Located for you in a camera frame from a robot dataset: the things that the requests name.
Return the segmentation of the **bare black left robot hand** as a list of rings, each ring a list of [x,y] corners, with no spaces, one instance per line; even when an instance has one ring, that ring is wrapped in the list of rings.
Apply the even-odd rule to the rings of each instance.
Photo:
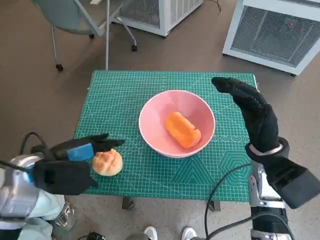
[[[71,139],[50,148],[57,160],[87,161],[96,153],[108,152],[125,143],[122,139],[108,139],[109,134],[98,134]]]

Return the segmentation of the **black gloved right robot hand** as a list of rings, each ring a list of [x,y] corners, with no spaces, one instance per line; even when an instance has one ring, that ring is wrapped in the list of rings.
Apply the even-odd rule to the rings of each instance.
[[[211,82],[220,93],[230,94],[240,108],[249,144],[255,150],[264,154],[280,146],[278,119],[258,90],[231,77],[213,77]]]

